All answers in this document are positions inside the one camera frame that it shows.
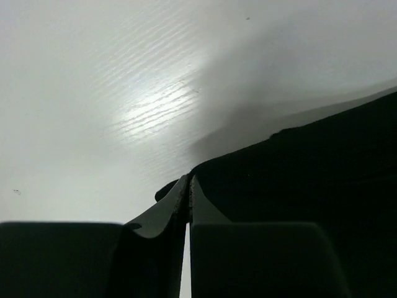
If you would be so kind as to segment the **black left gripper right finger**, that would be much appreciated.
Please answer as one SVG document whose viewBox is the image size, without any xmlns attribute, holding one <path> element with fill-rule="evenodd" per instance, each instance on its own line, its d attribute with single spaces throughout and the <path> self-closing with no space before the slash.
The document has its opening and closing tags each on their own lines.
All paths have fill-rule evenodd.
<svg viewBox="0 0 397 298">
<path fill-rule="evenodd" d="M 350 297 L 325 232 L 311 222 L 236 223 L 190 183 L 193 297 Z"/>
</svg>

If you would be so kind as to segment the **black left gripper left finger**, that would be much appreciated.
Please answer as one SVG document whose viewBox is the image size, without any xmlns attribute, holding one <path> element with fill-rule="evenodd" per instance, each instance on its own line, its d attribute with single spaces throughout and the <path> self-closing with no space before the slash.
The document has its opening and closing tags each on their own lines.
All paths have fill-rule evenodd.
<svg viewBox="0 0 397 298">
<path fill-rule="evenodd" d="M 188 177 L 125 223 L 3 222 L 2 297 L 178 297 Z"/>
</svg>

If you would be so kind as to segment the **black tank top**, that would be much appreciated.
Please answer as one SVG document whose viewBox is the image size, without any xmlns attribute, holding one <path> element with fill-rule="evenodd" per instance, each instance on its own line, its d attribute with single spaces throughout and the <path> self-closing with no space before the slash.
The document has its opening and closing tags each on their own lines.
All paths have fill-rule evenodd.
<svg viewBox="0 0 397 298">
<path fill-rule="evenodd" d="M 229 220 L 311 222 L 329 238 L 350 297 L 396 296 L 396 94 L 194 167 Z"/>
</svg>

